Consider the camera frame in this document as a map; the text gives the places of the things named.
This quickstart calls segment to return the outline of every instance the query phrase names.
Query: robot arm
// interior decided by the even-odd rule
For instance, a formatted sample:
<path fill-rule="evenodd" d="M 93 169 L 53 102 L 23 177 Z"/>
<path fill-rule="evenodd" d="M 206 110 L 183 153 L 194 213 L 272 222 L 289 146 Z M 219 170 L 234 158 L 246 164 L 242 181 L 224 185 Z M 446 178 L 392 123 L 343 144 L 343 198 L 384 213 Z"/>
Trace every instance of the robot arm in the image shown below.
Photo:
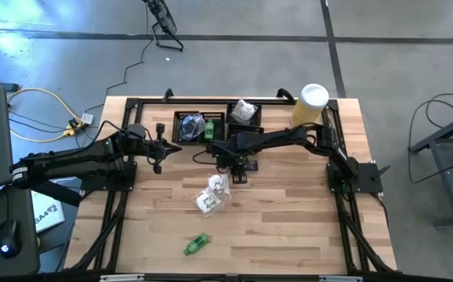
<path fill-rule="evenodd" d="M 313 130 L 315 136 L 309 135 L 309 131 Z M 314 143 L 309 141 L 309 137 L 313 138 Z M 324 125 L 297 126 L 264 134 L 242 132 L 227 141 L 214 141 L 208 151 L 216 157 L 217 168 L 230 169 L 234 184 L 240 184 L 247 182 L 245 166 L 248 163 L 248 155 L 290 145 L 302 146 L 312 154 L 330 157 L 344 177 L 357 178 L 357 161 L 347 157 L 339 149 L 333 128 Z"/>
<path fill-rule="evenodd" d="M 130 125 L 85 148 L 30 154 L 11 167 L 12 185 L 72 205 L 78 205 L 78 193 L 52 183 L 50 179 L 76 176 L 91 182 L 92 185 L 83 186 L 90 190 L 129 190 L 132 186 L 130 180 L 136 174 L 136 163 L 125 161 L 125 157 L 146 157 L 154 172 L 161 174 L 160 163 L 168 155 L 181 150 L 162 138 L 164 130 L 163 124 L 157 124 L 157 138 L 148 140 L 147 129 L 142 125 Z"/>

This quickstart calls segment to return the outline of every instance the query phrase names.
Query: wooden table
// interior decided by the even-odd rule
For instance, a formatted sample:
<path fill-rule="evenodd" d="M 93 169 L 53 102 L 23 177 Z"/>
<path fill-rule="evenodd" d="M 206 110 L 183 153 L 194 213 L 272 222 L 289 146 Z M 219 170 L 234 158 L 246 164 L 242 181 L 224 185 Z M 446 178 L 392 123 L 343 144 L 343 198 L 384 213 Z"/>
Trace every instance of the wooden table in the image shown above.
<path fill-rule="evenodd" d="M 126 98 L 108 96 L 101 120 L 120 125 Z M 155 124 L 165 123 L 164 137 L 170 141 L 174 111 L 225 109 L 224 105 L 145 105 L 142 124 L 155 135 Z M 291 112 L 290 106 L 263 106 L 265 132 L 288 127 Z M 358 100 L 339 99 L 339 112 L 349 155 L 359 162 L 370 161 Z M 112 132 L 107 126 L 100 138 Z M 208 175 L 216 170 L 191 160 L 203 149 L 183 146 L 162 162 L 161 175 L 155 175 L 145 159 L 136 158 L 138 171 L 125 213 L 118 272 L 346 273 L 335 198 L 328 191 L 324 171 L 326 157 L 300 146 L 264 150 L 256 156 L 259 171 L 248 173 L 247 184 L 231 186 L 232 200 L 221 212 L 204 218 L 192 196 L 207 186 Z M 211 160 L 207 155 L 199 159 Z M 98 235 L 106 198 L 107 193 L 100 191 L 81 203 L 65 266 L 75 264 Z M 364 235 L 395 269 L 382 207 L 367 194 L 358 194 L 357 203 Z M 183 249 L 202 232 L 212 243 L 186 257 Z M 357 243 L 350 242 L 360 267 Z M 105 262 L 110 249 L 105 250 Z"/>

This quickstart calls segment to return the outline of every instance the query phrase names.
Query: book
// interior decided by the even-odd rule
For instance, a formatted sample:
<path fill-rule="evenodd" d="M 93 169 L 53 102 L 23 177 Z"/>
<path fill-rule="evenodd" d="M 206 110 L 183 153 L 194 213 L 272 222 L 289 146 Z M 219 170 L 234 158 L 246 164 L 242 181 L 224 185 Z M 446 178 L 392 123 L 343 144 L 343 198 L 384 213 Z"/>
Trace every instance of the book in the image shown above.
<path fill-rule="evenodd" d="M 31 199 L 37 233 L 64 222 L 63 205 L 60 201 L 35 191 L 31 191 Z"/>

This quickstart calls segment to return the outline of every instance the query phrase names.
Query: black container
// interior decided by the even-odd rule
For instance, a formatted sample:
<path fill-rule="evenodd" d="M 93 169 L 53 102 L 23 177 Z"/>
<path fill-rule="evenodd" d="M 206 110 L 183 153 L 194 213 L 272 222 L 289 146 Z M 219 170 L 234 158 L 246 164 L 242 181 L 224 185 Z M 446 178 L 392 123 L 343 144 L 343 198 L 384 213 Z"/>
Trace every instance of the black container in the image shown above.
<path fill-rule="evenodd" d="M 232 117 L 232 111 L 234 111 L 235 106 L 237 103 L 228 103 L 226 105 L 226 122 L 229 125 L 243 125 L 242 123 L 238 122 L 234 117 Z M 258 107 L 255 114 L 252 115 L 251 119 L 249 120 L 250 126 L 260 126 L 261 125 L 261 105 L 253 104 Z"/>
<path fill-rule="evenodd" d="M 212 120 L 214 124 L 214 134 L 213 140 L 224 140 L 225 139 L 225 113 L 201 113 L 205 122 Z M 204 139 L 204 133 L 201 133 L 198 136 L 198 142 L 207 144 L 210 143 L 210 140 Z"/>
<path fill-rule="evenodd" d="M 174 112 L 174 122 L 172 123 L 172 142 L 179 145 L 197 145 L 198 137 L 188 141 L 179 141 L 179 127 L 181 127 L 181 121 L 189 115 L 198 114 L 198 111 L 187 111 L 187 112 Z"/>
<path fill-rule="evenodd" d="M 201 133 L 199 136 L 188 140 L 188 141 L 179 141 L 179 127 L 181 126 L 181 121 L 189 115 L 199 114 L 198 111 L 187 111 L 187 112 L 174 112 L 174 122 L 172 123 L 172 142 L 179 145 L 197 145 L 199 143 L 210 143 L 211 141 L 204 139 L 204 133 Z M 205 122 L 212 120 L 214 124 L 214 140 L 224 140 L 225 139 L 225 113 L 200 113 L 204 118 Z"/>
<path fill-rule="evenodd" d="M 265 132 L 264 128 L 255 127 L 255 126 L 247 126 L 247 125 L 228 125 L 228 132 L 226 134 L 226 139 L 228 140 L 230 137 L 237 135 L 241 132 L 252 132 L 263 134 Z"/>

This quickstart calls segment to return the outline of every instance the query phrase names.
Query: gray floor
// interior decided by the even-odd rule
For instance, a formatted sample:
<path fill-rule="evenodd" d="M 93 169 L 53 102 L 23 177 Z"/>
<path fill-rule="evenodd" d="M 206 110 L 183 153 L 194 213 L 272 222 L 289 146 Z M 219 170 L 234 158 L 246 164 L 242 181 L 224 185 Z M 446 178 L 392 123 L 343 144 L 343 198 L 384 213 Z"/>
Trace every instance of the gray floor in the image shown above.
<path fill-rule="evenodd" d="M 169 0 L 180 34 L 325 36 L 318 0 Z M 453 38 L 453 0 L 328 0 L 335 35 Z M 139 0 L 0 1 L 0 28 L 33 31 L 144 34 Z M 0 38 L 0 81 L 59 93 L 80 114 L 102 103 L 105 89 L 122 80 L 146 41 Z M 280 87 L 296 94 L 315 82 L 337 96 L 328 44 L 323 42 L 186 41 L 183 53 L 145 52 L 144 65 L 128 72 L 127 85 L 110 95 L 272 96 Z M 453 45 L 338 44 L 346 95 L 358 98 L 371 152 L 383 176 L 390 234 L 400 270 L 453 278 L 453 227 L 435 230 L 450 215 L 440 180 L 411 184 L 407 173 L 408 129 L 415 108 L 453 92 Z M 69 116 L 57 101 L 37 93 L 17 97 L 15 111 L 64 126 Z M 52 116 L 51 110 L 58 112 Z M 445 124 L 453 110 L 433 106 Z M 413 142 L 434 132 L 424 114 Z M 50 135 L 13 127 L 35 138 Z M 13 154 L 75 147 L 73 139 L 37 144 L 13 138 Z M 416 179 L 434 171 L 430 155 L 413 159 Z"/>

